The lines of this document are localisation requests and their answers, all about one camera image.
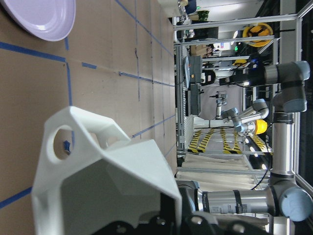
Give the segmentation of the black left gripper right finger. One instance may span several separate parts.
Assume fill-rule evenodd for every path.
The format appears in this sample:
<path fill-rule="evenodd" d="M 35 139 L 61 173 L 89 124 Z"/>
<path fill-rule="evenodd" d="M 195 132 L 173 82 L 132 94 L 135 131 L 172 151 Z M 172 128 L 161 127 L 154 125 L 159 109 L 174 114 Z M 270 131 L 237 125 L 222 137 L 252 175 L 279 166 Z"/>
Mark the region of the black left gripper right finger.
<path fill-rule="evenodd" d="M 163 188 L 160 191 L 160 213 L 158 233 L 160 235 L 180 235 L 184 219 L 195 211 L 195 189 L 178 187 L 175 192 Z"/>

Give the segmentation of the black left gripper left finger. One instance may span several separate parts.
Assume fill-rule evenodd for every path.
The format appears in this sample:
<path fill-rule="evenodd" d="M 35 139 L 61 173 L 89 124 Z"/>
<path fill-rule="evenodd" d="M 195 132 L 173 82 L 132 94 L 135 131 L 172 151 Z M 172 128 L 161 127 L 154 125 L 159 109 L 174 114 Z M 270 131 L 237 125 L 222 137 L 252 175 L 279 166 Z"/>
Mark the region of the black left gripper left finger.
<path fill-rule="evenodd" d="M 92 235 L 138 235 L 137 230 L 128 222 L 114 221 L 97 230 Z"/>

